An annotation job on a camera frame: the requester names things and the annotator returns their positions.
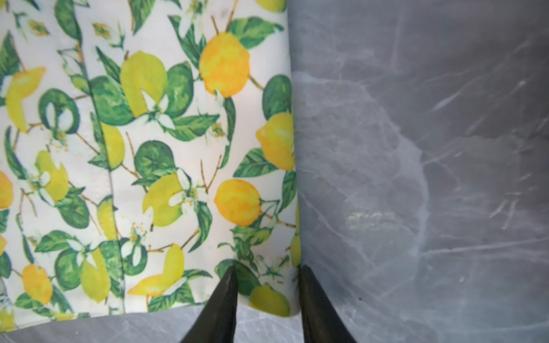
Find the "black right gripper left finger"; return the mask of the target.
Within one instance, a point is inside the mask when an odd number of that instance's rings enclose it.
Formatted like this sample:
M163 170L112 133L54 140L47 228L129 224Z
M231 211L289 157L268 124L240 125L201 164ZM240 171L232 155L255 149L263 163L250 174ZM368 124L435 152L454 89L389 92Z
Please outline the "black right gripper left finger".
M181 343L233 343L237 324L238 279L229 267Z

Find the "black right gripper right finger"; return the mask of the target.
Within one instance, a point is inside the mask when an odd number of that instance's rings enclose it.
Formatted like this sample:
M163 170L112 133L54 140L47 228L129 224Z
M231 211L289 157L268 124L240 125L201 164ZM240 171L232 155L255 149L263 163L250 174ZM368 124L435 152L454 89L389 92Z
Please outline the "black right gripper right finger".
M298 279L304 342L356 343L314 272L308 266L302 265Z

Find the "lemon print skirt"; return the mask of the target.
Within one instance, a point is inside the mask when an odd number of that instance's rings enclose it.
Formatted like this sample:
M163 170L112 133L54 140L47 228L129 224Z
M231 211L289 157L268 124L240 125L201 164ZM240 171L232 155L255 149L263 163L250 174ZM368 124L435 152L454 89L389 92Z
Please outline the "lemon print skirt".
M288 7L1 3L1 331L299 313Z

